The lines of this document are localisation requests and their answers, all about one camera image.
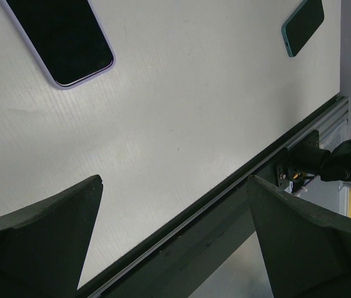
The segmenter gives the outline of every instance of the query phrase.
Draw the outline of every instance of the tabletop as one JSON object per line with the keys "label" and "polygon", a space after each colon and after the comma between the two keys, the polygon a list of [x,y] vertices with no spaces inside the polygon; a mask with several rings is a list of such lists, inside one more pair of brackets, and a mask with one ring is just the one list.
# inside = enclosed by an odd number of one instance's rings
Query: tabletop
{"label": "tabletop", "polygon": [[93,174],[104,193],[80,286],[339,92],[341,0],[296,58],[300,0],[91,0],[113,70],[47,82],[0,6],[0,215]]}

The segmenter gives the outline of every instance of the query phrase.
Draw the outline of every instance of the purple smartphone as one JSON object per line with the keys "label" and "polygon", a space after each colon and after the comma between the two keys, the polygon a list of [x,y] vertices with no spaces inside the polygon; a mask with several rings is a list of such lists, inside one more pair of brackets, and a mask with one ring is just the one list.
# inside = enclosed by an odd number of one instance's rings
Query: purple smartphone
{"label": "purple smartphone", "polygon": [[114,66],[112,48],[89,0],[0,2],[56,88],[74,88]]}

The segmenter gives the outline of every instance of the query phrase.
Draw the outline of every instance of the metal frame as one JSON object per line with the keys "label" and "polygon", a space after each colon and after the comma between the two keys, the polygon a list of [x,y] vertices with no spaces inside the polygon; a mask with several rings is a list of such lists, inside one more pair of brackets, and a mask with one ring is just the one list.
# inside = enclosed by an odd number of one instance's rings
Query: metal frame
{"label": "metal frame", "polygon": [[348,99],[333,97],[77,292],[78,298],[188,297],[254,232],[245,183],[276,184],[276,163],[312,130],[345,121]]}

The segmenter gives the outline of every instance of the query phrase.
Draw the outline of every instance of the black phone screen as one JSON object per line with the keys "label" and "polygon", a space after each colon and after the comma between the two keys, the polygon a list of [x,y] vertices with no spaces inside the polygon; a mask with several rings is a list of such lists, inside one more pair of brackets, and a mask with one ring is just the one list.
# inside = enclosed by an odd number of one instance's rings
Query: black phone screen
{"label": "black phone screen", "polygon": [[87,0],[6,0],[53,79],[71,86],[114,57]]}
{"label": "black phone screen", "polygon": [[307,0],[286,24],[286,35],[295,56],[324,21],[322,0]]}

